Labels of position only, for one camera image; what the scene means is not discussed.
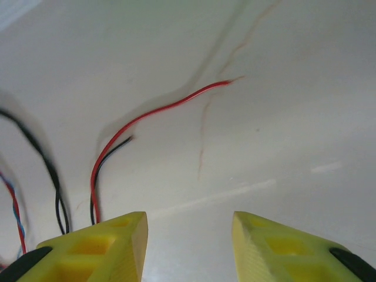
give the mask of scratch mark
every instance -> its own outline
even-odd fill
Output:
[[[159,219],[162,217],[170,216],[171,214],[178,214],[183,212],[188,212],[191,210],[198,210],[205,208],[209,205],[220,204],[233,199],[234,197],[239,197],[247,193],[255,192],[261,189],[270,189],[277,184],[276,179],[268,179],[264,182],[258,182],[255,184],[246,184],[239,188],[221,192],[218,194],[210,195],[207,197],[199,198],[190,202],[185,202],[177,206],[171,206],[164,209],[155,210],[149,213],[149,219]]]
[[[252,36],[254,34],[254,32],[256,31],[257,27],[259,26],[260,22],[268,15],[270,14],[271,11],[273,11],[280,3],[282,2],[282,0],[277,0],[275,1],[274,3],[272,3],[271,5],[269,5],[261,14],[258,15],[258,17],[256,18],[256,20],[253,22],[251,28],[249,29],[249,31],[247,32],[247,34],[245,35],[243,41],[235,48],[232,50],[232,52],[230,53],[230,56],[229,58],[227,59],[227,62],[223,65],[222,69],[219,71],[218,73],[218,77],[220,78],[221,75],[223,74],[223,72],[231,65],[231,63],[234,61],[234,57],[236,55],[236,53],[243,49],[245,46],[247,46],[250,42],[251,42],[251,39],[252,39]]]
[[[84,203],[87,203],[88,201],[89,201],[88,199],[81,201],[81,202],[77,205],[75,211],[73,212],[73,215],[78,211],[78,209],[80,208],[81,205],[83,205]]]
[[[317,166],[311,169],[311,173],[325,173],[330,172],[332,170],[337,170],[342,168],[341,162],[329,163],[324,164],[322,166]]]
[[[213,101],[214,94],[211,94],[209,97],[209,100],[207,101],[204,109],[202,110],[201,115],[201,128],[200,128],[200,135],[201,135],[201,150],[200,150],[200,156],[199,156],[199,170],[197,172],[197,180],[201,179],[201,171],[202,166],[204,162],[204,150],[205,150],[205,131],[206,131],[206,120],[207,120],[207,112],[209,110],[209,107]]]

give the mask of white surface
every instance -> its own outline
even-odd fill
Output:
[[[0,34],[1,98],[43,129],[75,230],[90,223],[90,171],[116,129],[244,75],[138,124],[102,170],[104,219],[148,212],[145,281],[235,281],[235,210],[338,241],[376,266],[373,1],[47,2]],[[53,188],[19,132],[0,129],[35,246],[59,235]],[[11,258],[19,243],[0,195],[0,253]]]

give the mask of exposed wire tip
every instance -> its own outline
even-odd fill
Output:
[[[238,76],[237,78],[229,79],[228,81],[230,83],[234,83],[235,81],[238,81],[238,80],[243,79],[243,78],[246,78],[246,76],[245,75],[241,75],[241,76]]]

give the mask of cable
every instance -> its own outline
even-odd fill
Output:
[[[19,259],[21,257],[22,254],[22,246],[20,246],[20,248],[18,249],[18,253],[17,253],[17,259]]]
[[[193,98],[201,95],[202,93],[205,93],[209,90],[212,90],[214,88],[218,88],[218,87],[224,87],[224,86],[228,86],[230,85],[231,83],[233,83],[235,80],[232,79],[232,80],[223,80],[223,81],[220,81],[220,82],[215,82],[215,83],[212,83],[210,85],[207,85],[203,88],[201,88],[200,90],[190,94],[189,96],[186,96],[185,98],[181,99],[181,100],[178,100],[177,102],[175,103],[171,103],[169,105],[166,105],[166,106],[162,106],[160,108],[157,108],[157,109],[154,109],[154,110],[151,110],[149,112],[146,112],[138,117],[136,117],[135,119],[131,120],[129,123],[127,123],[126,125],[124,125],[112,138],[111,140],[107,143],[107,145],[104,147],[104,149],[102,150],[102,152],[100,153],[99,157],[97,158],[96,162],[95,162],[95,165],[93,167],[93,170],[92,170],[92,174],[91,174],[91,178],[90,178],[90,190],[91,190],[91,199],[92,199],[92,202],[93,202],[93,207],[95,209],[95,218],[96,218],[96,222],[99,223],[100,222],[100,211],[99,211],[99,205],[98,205],[98,200],[97,200],[97,197],[96,197],[96,191],[95,191],[95,186],[96,186],[96,175],[97,175],[97,171],[98,171],[98,168],[102,162],[102,160],[105,158],[107,152],[109,151],[109,149],[112,147],[112,145],[115,143],[115,141],[125,132],[127,131],[128,128],[130,128],[132,125],[136,124],[137,122],[141,121],[142,119],[148,117],[148,116],[151,116],[151,115],[154,115],[156,113],[160,113],[160,112],[163,112],[165,110],[169,110],[169,109],[172,109],[172,108],[175,108],[177,106],[180,106],[190,100],[192,100]]]
[[[133,139],[133,136],[130,136],[128,137],[127,139],[125,139],[124,141],[122,141],[121,143],[119,143],[118,145],[116,145],[113,149],[111,149],[107,154],[106,156],[104,156],[104,158],[100,161],[100,164],[98,166],[98,170],[96,171],[95,173],[95,179],[94,179],[94,182],[95,182],[95,188],[97,187],[98,185],[98,176],[99,176],[99,171],[100,171],[100,168],[103,166],[104,162],[106,160],[108,160],[108,158],[114,154],[115,151],[117,151],[118,149],[120,149],[121,147],[123,147],[125,144],[128,144],[130,141],[132,141]],[[92,221],[92,225],[95,224],[95,220],[94,220],[94,204],[93,204],[93,198],[92,196],[90,196],[90,219]]]
[[[22,252],[23,252],[23,254],[25,254],[26,253],[25,230],[24,230],[24,227],[21,224],[21,217],[19,215],[18,202],[17,202],[15,190],[14,190],[14,187],[13,187],[12,183],[9,182],[4,177],[4,175],[2,174],[2,172],[0,172],[0,179],[4,182],[6,188],[9,191],[9,194],[11,194],[11,196],[12,196],[12,199],[13,199],[13,211],[14,211],[14,215],[15,215],[16,221],[17,221],[19,240],[21,241]]]
[[[26,139],[29,141],[31,146],[39,153],[40,157],[42,158],[47,171],[51,177],[53,186],[55,187],[55,213],[56,218],[58,220],[59,228],[62,234],[69,233],[69,220],[68,220],[68,214],[65,209],[64,201],[61,195],[61,184],[59,180],[58,172],[53,165],[52,161],[47,157],[47,155],[43,152],[41,144],[38,142],[37,138],[32,134],[32,132],[27,128],[26,125],[24,125],[23,122],[21,122],[17,117],[15,117],[13,114],[11,114],[6,109],[0,108],[0,116],[3,116],[10,121],[14,122],[19,130],[23,133],[23,135],[26,137]],[[65,221],[65,229],[63,228],[63,224],[61,222],[60,218],[60,210],[59,210],[59,203],[61,205],[63,215],[64,215],[64,221]]]

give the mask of red and black wire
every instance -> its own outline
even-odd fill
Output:
[[[122,143],[115,146],[113,149],[111,147],[115,144],[115,142],[118,140],[118,138],[121,137],[127,131],[131,126],[135,125],[137,122],[140,122],[141,120],[151,116],[155,115],[160,112],[164,112],[165,110],[169,110],[172,108],[175,108],[177,106],[180,106],[193,98],[209,91],[215,88],[228,86],[229,84],[233,83],[235,80],[223,80],[220,82],[212,83],[210,85],[207,85],[194,93],[190,94],[189,96],[186,96],[185,98],[178,100],[177,102],[168,104],[166,106],[162,106],[160,108],[151,110],[149,112],[146,112],[133,120],[131,120],[129,123],[124,125],[116,134],[111,138],[111,140],[107,143],[107,145],[103,148],[102,152],[100,153],[99,157],[97,158],[95,165],[92,170],[91,178],[90,178],[90,191],[91,191],[91,197],[90,197],[90,217],[92,224],[99,223],[100,222],[100,208],[99,208],[99,201],[97,196],[97,189],[98,189],[98,175],[100,168],[103,166],[103,163],[108,159],[109,156],[111,156],[115,151],[117,151],[119,148],[124,146],[125,144],[129,143],[132,140],[132,136],[128,137],[126,140],[124,140]]]

